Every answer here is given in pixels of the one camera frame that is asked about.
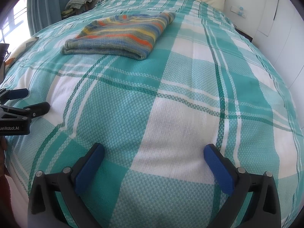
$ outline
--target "striped knit blanket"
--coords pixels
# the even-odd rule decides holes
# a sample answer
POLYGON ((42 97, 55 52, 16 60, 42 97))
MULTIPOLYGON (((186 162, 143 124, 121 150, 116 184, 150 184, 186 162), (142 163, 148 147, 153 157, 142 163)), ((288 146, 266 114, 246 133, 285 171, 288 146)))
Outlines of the striped knit blanket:
POLYGON ((68 39, 62 54, 110 54, 144 60, 168 24, 172 12, 130 14, 93 21, 75 39, 68 39))

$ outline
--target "curtain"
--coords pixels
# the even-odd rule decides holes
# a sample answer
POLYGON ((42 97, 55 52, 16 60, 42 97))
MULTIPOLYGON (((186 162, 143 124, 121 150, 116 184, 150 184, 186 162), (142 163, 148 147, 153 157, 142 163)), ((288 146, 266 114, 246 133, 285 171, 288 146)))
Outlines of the curtain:
POLYGON ((27 20, 32 35, 61 21, 61 12, 69 0, 27 0, 27 20))

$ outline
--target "nightstand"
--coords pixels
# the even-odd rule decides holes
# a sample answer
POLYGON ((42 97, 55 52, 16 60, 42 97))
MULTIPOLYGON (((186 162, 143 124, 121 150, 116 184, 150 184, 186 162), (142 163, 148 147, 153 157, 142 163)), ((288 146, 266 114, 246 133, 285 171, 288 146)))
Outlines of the nightstand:
POLYGON ((246 39, 248 39, 248 40, 250 41, 250 43, 252 42, 253 38, 250 37, 249 35, 247 35, 245 32, 239 30, 238 28, 235 28, 235 30, 236 30, 239 34, 241 34, 242 36, 244 36, 246 39))

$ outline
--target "bedspread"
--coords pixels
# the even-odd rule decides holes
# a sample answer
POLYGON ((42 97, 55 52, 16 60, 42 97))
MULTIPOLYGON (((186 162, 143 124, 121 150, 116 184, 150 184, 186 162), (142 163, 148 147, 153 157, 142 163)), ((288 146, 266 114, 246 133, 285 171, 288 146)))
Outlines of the bedspread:
POLYGON ((29 89, 8 105, 51 105, 29 135, 8 137, 6 165, 23 195, 36 171, 72 166, 99 142, 105 159, 81 198, 102 227, 203 228, 227 198, 203 159, 214 143, 236 167, 271 171, 282 226, 294 220, 303 206, 304 146, 292 98, 223 13, 198 0, 102 0, 35 36, 1 85, 29 89), (160 12, 176 18, 143 61, 60 54, 93 20, 160 12))

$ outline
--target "blue gripper pad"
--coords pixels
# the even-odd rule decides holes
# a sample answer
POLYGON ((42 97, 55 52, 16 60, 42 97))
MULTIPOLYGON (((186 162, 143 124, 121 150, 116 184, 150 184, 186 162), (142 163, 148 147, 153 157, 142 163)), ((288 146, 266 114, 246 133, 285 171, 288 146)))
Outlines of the blue gripper pad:
POLYGON ((85 192, 90 182, 95 176, 104 156, 105 151, 102 144, 98 144, 95 151, 88 158, 87 162, 84 164, 80 172, 75 177, 74 190, 77 195, 85 192))
POLYGON ((204 148, 204 158, 223 193, 231 196, 234 191, 234 179, 210 145, 204 148))
POLYGON ((18 99, 18 98, 24 98, 28 95, 29 91, 26 88, 23 89, 16 89, 16 90, 10 90, 7 98, 9 100, 18 99))

